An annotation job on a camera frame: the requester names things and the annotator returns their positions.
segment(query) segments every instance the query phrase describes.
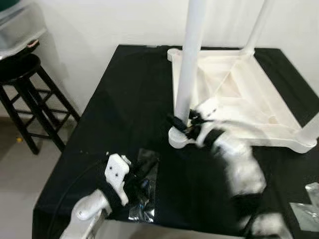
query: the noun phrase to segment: black cloth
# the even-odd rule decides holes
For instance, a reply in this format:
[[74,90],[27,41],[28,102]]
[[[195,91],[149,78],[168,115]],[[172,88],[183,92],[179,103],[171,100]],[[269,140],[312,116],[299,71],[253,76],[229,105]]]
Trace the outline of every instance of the black cloth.
[[[34,207],[33,239],[46,238],[61,195],[86,168],[104,159],[106,152],[125,154],[134,163],[140,148],[160,153],[156,224],[239,235],[234,229],[238,212],[229,206],[232,199],[222,160],[213,158],[208,149],[188,145],[176,150],[168,143],[166,116],[173,113],[170,48],[118,46]],[[278,49],[256,49],[255,56],[300,124],[309,121],[319,111],[319,100],[284,54]],[[305,104],[303,96],[313,104]],[[298,154],[287,148],[254,147],[254,155],[269,182],[258,210],[283,213],[296,239],[318,238],[300,231],[288,204],[309,203],[305,185],[318,179],[318,148]],[[74,204],[105,182],[104,168],[88,171],[69,190],[52,238],[59,238],[68,225]],[[112,217],[127,221],[127,208]]]

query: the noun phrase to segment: white plastic bracket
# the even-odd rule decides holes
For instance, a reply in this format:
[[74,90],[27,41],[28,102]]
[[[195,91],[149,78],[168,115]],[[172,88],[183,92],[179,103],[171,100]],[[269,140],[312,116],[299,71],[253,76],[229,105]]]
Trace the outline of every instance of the white plastic bracket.
[[111,184],[113,189],[117,192],[123,206],[129,202],[129,199],[123,189],[124,177],[129,171],[130,168],[128,164],[118,154],[112,154],[109,157],[109,161],[105,169],[106,181]]

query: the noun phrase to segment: black wooden stool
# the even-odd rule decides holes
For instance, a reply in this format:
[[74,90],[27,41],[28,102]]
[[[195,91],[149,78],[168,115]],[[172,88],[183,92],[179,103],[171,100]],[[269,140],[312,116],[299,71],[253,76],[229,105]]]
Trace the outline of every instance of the black wooden stool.
[[[31,83],[30,77],[35,73],[39,75],[50,90],[41,90],[34,87]],[[11,100],[3,88],[5,85],[13,86],[18,92],[18,94]],[[45,93],[46,96],[42,98],[39,93]],[[55,95],[58,98],[58,100],[67,109],[66,111],[50,109],[47,106],[46,101],[52,95]],[[16,110],[14,108],[13,103],[20,97],[22,97],[27,106],[31,109],[30,112]],[[66,100],[49,75],[41,67],[40,59],[33,54],[27,54],[19,59],[7,61],[3,64],[0,62],[0,100],[34,154],[38,154],[39,149],[35,145],[32,137],[51,139],[60,151],[63,151],[65,145],[58,136],[58,131],[70,115],[73,116],[77,122],[80,120],[80,116]],[[53,115],[53,113],[65,114],[65,117],[60,121]],[[26,123],[23,123],[19,114],[28,114],[32,115],[32,117]],[[48,135],[28,132],[28,126],[35,118],[39,121]]]

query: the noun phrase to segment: black cable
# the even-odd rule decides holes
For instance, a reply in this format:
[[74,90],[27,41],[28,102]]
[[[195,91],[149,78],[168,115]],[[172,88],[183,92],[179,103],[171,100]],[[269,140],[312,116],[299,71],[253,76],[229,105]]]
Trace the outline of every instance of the black cable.
[[80,180],[87,172],[89,172],[91,169],[95,168],[96,166],[100,165],[101,163],[104,163],[106,162],[107,160],[106,159],[103,159],[101,161],[98,161],[96,163],[94,163],[93,165],[87,167],[80,175],[78,175],[74,180],[73,182],[69,185],[69,187],[64,191],[64,193],[62,194],[55,210],[54,210],[54,213],[53,213],[53,216],[52,216],[52,219],[51,219],[51,222],[50,222],[50,225],[49,225],[49,228],[48,228],[48,231],[47,231],[47,239],[51,239],[51,236],[52,236],[52,229],[53,229],[53,226],[54,226],[54,222],[55,222],[55,218],[56,218],[56,215],[57,213],[59,212],[59,209],[66,197],[66,195],[69,193],[69,191],[71,190],[71,188],[78,182],[78,180]]

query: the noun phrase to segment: clear plastic container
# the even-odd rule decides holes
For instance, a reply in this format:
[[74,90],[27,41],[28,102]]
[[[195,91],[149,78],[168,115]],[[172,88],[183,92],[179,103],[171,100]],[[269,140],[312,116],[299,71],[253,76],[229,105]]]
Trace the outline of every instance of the clear plastic container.
[[0,12],[0,59],[14,55],[45,32],[35,5],[26,1]]

